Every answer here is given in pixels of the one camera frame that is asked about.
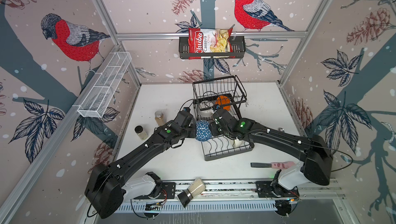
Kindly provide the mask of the teal rimmed patterned bowl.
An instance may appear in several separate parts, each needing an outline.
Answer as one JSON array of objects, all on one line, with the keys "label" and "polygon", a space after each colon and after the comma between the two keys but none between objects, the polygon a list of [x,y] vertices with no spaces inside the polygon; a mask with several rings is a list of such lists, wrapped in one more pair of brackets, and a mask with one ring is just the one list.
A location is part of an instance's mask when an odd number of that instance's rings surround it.
[{"label": "teal rimmed patterned bowl", "polygon": [[205,142],[212,138],[209,125],[209,122],[206,120],[199,120],[196,122],[196,140]]}]

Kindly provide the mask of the white ceramic bowl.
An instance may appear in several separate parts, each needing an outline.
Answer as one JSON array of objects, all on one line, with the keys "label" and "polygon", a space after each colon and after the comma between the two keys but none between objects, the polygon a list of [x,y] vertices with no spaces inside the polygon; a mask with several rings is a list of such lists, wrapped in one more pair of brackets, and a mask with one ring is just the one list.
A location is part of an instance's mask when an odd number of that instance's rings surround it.
[{"label": "white ceramic bowl", "polygon": [[214,111],[211,108],[205,110],[201,110],[200,108],[198,108],[198,114],[202,118],[211,118],[213,113]]}]

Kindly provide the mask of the cream ceramic bowl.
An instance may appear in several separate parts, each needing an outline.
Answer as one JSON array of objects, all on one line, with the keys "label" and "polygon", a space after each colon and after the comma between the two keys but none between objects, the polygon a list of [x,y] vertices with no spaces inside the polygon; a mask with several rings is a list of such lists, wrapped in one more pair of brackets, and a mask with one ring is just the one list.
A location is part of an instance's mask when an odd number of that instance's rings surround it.
[{"label": "cream ceramic bowl", "polygon": [[240,139],[236,138],[236,139],[234,139],[234,141],[233,141],[233,148],[234,148],[234,149],[239,148],[239,147],[241,147],[243,144],[244,144],[244,141],[243,141],[243,140],[240,140]]}]

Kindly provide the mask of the orange plastic bowl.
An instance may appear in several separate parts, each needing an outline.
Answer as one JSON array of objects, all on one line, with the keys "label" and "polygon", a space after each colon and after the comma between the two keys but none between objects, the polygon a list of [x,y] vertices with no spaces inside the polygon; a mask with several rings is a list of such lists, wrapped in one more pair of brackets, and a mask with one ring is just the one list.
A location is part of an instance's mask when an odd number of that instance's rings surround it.
[{"label": "orange plastic bowl", "polygon": [[230,111],[231,106],[229,105],[231,103],[231,100],[227,96],[218,96],[215,104],[221,105],[223,109]]}]

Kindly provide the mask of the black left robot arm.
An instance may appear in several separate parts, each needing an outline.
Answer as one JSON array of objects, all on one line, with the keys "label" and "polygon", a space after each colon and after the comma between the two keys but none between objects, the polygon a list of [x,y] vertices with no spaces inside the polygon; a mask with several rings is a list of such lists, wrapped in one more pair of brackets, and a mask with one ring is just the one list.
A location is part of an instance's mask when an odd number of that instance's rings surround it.
[{"label": "black left robot arm", "polygon": [[189,108],[175,119],[159,126],[153,135],[126,156],[104,165],[94,166],[85,189],[85,196],[102,218],[112,215],[124,201],[123,186],[146,163],[185,138],[194,138],[196,121]]}]

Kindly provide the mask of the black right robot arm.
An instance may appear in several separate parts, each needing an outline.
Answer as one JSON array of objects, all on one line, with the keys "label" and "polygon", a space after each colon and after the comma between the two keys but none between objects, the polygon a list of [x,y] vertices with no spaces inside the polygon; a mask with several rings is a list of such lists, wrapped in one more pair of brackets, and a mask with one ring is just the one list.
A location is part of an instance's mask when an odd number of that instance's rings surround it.
[{"label": "black right robot arm", "polygon": [[290,191],[308,182],[329,185],[333,155],[322,138],[313,140],[287,134],[265,127],[252,119],[238,120],[224,109],[214,111],[212,118],[218,131],[230,139],[247,141],[251,145],[259,143],[299,160],[295,165],[276,172],[271,182],[274,191]]}]

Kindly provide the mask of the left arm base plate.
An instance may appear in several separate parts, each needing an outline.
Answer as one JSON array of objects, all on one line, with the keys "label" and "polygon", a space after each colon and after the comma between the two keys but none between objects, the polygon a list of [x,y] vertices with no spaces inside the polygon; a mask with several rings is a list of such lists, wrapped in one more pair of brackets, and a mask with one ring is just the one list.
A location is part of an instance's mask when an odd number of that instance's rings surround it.
[{"label": "left arm base plate", "polygon": [[154,187],[149,195],[143,195],[134,198],[134,200],[156,200],[156,199],[174,199],[175,198],[175,182],[165,182]]}]

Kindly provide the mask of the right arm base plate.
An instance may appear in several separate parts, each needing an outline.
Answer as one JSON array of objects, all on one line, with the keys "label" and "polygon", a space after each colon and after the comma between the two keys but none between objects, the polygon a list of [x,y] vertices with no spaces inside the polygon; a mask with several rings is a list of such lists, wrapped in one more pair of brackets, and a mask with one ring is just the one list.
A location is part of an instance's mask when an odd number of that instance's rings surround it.
[{"label": "right arm base plate", "polygon": [[256,193],[259,198],[299,198],[298,188],[287,190],[271,181],[256,181]]}]

